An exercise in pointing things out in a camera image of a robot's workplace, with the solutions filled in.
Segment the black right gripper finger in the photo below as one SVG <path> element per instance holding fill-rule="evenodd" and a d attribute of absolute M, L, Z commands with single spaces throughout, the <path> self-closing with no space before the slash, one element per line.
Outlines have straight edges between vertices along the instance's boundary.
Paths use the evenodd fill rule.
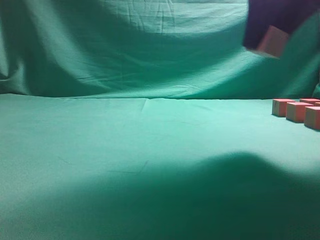
<path fill-rule="evenodd" d="M 256 50 L 269 26 L 291 35 L 320 9 L 318 0 L 249 0 L 242 45 Z"/>

